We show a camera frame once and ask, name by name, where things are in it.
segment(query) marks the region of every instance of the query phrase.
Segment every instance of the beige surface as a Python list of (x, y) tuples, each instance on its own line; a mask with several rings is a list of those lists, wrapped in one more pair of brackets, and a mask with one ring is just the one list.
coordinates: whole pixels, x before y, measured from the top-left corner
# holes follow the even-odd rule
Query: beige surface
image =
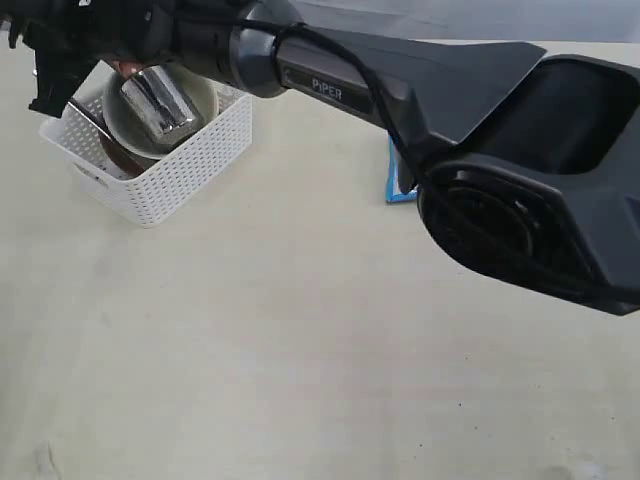
[(63, 480), (640, 476), (640, 318), (454, 265), (384, 204), (381, 131), (260, 103), (251, 152), (137, 230), (69, 183), (2, 55), (2, 480), (43, 440)]

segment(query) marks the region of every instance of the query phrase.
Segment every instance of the stainless steel cup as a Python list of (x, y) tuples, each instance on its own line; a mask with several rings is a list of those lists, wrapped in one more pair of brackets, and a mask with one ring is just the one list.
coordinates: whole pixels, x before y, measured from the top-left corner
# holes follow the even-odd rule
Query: stainless steel cup
[(164, 66), (135, 73), (120, 91), (151, 140), (167, 152), (204, 127), (193, 101)]

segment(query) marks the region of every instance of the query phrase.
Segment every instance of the blue box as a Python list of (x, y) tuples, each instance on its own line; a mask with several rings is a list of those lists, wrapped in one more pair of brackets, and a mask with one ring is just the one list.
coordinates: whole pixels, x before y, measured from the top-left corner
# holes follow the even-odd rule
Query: blue box
[(391, 139), (389, 139), (389, 180), (387, 181), (387, 202), (388, 203), (405, 203), (413, 202), (418, 197), (417, 190), (410, 192), (408, 195), (404, 195), (400, 191), (400, 185), (398, 183), (398, 164), (399, 155), (396, 147), (393, 145)]

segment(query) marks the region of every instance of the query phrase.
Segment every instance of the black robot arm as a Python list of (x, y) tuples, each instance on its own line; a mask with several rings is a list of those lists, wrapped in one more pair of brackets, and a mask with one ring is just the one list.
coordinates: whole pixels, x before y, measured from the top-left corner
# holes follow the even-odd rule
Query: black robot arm
[(640, 71), (527, 43), (444, 46), (301, 25), (286, 0), (0, 0), (60, 116), (99, 60), (296, 89), (387, 129), (422, 220), (463, 265), (615, 314), (640, 309)]

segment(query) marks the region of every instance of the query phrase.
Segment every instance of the white basket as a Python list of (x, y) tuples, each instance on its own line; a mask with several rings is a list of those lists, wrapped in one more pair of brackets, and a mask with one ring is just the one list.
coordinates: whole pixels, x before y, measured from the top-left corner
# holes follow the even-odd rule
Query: white basket
[[(217, 85), (220, 115), (163, 160), (136, 178), (109, 159), (95, 129), (73, 109), (42, 125), (40, 135), (69, 154), (68, 165), (80, 187), (120, 215), (144, 228), (159, 225), (220, 174), (252, 141), (252, 98)], [(82, 103), (102, 111), (101, 91)]]

